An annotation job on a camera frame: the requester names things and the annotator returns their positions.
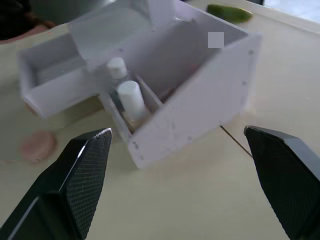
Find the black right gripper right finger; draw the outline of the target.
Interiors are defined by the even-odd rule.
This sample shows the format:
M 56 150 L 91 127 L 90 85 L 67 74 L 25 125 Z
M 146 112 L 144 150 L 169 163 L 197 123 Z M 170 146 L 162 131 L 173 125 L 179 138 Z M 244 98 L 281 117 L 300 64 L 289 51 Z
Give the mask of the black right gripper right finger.
M 320 238 L 320 158 L 298 137 L 248 125 L 261 188 L 291 240 Z

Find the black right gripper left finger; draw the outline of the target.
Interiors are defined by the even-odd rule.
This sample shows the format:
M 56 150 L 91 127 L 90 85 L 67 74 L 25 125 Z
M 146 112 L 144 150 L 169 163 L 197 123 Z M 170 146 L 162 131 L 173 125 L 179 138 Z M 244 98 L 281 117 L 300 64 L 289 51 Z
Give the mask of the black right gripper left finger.
M 102 193 L 111 143 L 111 128 L 70 140 L 7 218 L 0 238 L 86 239 Z

